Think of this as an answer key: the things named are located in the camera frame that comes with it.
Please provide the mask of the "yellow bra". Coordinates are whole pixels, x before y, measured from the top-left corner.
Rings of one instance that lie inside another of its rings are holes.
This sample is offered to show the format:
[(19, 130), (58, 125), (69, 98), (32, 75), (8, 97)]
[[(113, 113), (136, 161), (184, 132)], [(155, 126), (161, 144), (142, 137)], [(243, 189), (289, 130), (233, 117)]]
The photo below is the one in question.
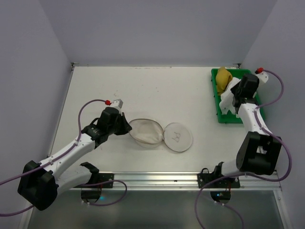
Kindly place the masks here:
[(232, 81), (232, 74), (224, 67), (220, 67), (215, 77), (217, 94), (221, 95), (225, 92), (228, 84)]

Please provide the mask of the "green plastic tray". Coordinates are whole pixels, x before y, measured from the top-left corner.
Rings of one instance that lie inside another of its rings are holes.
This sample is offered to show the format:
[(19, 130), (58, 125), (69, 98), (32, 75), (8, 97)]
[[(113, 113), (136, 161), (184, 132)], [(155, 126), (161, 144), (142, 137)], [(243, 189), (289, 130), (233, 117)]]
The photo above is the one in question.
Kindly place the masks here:
[[(214, 93), (214, 101), (215, 101), (215, 106), (216, 106), (216, 115), (217, 115), (217, 119), (218, 122), (221, 124), (241, 124), (242, 120), (239, 117), (239, 115), (236, 112), (236, 115), (231, 114), (231, 112), (229, 111), (228, 114), (226, 115), (222, 115), (221, 109), (219, 107), (219, 103), (221, 101), (220, 96), (217, 94), (217, 90), (216, 90), (216, 81), (215, 81), (215, 77), (217, 75), (217, 71), (219, 68), (214, 68), (211, 70), (211, 81), (212, 81), (212, 85), (213, 85), (213, 93)], [(247, 69), (227, 69), (234, 77), (238, 78), (238, 79), (242, 79), (244, 74), (247, 73), (251, 73), (249, 70)], [(255, 99), (258, 102), (258, 105), (261, 104), (259, 95), (258, 95), (258, 89), (256, 90), (255, 93)]]

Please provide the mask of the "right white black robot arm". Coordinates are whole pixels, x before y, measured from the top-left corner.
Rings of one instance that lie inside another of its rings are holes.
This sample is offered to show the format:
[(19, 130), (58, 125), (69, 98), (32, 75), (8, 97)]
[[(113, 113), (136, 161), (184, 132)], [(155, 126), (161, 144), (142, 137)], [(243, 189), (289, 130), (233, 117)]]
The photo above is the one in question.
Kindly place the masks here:
[(246, 73), (241, 79), (233, 78), (221, 94), (220, 109), (241, 118), (247, 132), (236, 159), (220, 162), (214, 168), (214, 176), (250, 172), (255, 175), (271, 175), (275, 170), (281, 143), (271, 136), (265, 125), (255, 98), (257, 89), (268, 81), (268, 74)]

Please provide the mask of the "white bra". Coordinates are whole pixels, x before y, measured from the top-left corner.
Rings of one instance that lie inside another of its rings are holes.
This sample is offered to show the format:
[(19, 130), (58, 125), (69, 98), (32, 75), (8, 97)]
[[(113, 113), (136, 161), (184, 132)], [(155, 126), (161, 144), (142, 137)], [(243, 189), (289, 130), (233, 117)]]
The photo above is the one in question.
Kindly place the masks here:
[(221, 109), (222, 115), (228, 114), (230, 111), (231, 114), (236, 115), (235, 108), (233, 106), (233, 97), (234, 94), (231, 92), (231, 89), (238, 85), (241, 79), (234, 77), (228, 84), (226, 90), (221, 94), (221, 101), (219, 107)]

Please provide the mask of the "cream mesh laundry bag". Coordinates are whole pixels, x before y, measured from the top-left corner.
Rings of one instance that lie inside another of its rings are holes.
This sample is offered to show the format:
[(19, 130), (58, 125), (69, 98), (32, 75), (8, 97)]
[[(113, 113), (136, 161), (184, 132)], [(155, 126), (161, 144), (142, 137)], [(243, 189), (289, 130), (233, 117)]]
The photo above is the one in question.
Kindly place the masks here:
[(191, 131), (181, 123), (169, 123), (162, 127), (152, 119), (133, 119), (129, 122), (132, 127), (129, 135), (144, 148), (156, 148), (164, 143), (170, 150), (182, 153), (193, 144)]

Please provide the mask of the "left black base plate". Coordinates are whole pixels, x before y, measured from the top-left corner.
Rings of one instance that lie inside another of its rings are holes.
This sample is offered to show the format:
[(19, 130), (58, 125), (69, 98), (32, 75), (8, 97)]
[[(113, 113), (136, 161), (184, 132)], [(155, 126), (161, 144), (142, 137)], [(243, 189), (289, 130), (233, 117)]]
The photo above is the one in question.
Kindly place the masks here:
[[(114, 174), (113, 173), (98, 173), (93, 175), (89, 182), (87, 184), (97, 184), (97, 183), (102, 183), (106, 181), (111, 181), (114, 180)], [(107, 183), (107, 184), (102, 184), (102, 185), (95, 185), (94, 188), (113, 188), (113, 183)]]

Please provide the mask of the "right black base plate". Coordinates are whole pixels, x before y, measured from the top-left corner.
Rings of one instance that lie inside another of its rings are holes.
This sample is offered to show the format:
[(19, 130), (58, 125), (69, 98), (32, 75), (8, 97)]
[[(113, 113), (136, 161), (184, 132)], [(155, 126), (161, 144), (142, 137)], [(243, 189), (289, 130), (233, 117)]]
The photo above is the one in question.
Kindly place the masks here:
[[(218, 166), (214, 169), (213, 172), (209, 173), (207, 168), (203, 168), (200, 173), (197, 174), (197, 183), (198, 188), (202, 188), (204, 185), (223, 177), (220, 174), (220, 170)], [(240, 188), (239, 178), (224, 178), (222, 180), (218, 180), (208, 185), (207, 188)]]

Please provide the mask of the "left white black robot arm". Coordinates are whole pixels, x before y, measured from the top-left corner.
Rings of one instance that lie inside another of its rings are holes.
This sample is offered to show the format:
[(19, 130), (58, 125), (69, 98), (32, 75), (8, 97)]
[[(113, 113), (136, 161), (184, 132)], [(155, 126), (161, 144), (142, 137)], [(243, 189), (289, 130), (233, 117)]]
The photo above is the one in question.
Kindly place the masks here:
[(125, 135), (131, 131), (120, 107), (105, 108), (99, 118), (84, 127), (77, 138), (53, 156), (38, 163), (28, 162), (18, 193), (36, 209), (47, 209), (61, 193), (76, 187), (99, 187), (110, 180), (101, 180), (99, 170), (89, 162), (69, 170), (77, 160), (106, 142), (110, 135)]

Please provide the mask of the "aluminium mounting rail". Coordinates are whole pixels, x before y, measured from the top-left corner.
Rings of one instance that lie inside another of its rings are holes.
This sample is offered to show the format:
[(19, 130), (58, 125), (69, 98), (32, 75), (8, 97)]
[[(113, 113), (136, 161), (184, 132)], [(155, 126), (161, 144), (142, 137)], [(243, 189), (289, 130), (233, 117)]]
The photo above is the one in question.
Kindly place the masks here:
[[(106, 172), (101, 177), (123, 181), (129, 191), (198, 191), (198, 172)], [(268, 182), (250, 176), (239, 177), (239, 188), (213, 188), (212, 191), (281, 191), (279, 182)]]

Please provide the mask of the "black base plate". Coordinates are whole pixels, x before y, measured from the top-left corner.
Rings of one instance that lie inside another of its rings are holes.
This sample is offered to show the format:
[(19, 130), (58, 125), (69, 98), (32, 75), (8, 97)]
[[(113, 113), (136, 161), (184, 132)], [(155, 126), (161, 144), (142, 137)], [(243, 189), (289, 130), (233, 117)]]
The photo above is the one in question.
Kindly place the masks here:
[[(197, 174), (197, 183), (198, 188), (202, 188), (204, 185), (223, 177), (220, 174), (220, 170), (218, 166), (214, 169), (213, 172), (209, 173), (207, 168), (203, 168), (200, 173)], [(240, 188), (239, 178), (224, 178), (222, 180), (218, 180), (208, 185), (207, 188)]]
[[(89, 182), (87, 184), (97, 184), (97, 183), (102, 183), (106, 181), (111, 181), (114, 180), (114, 174), (113, 173), (98, 173), (93, 175)], [(113, 183), (107, 183), (107, 184), (102, 184), (102, 185), (95, 185), (94, 188), (113, 188)]]

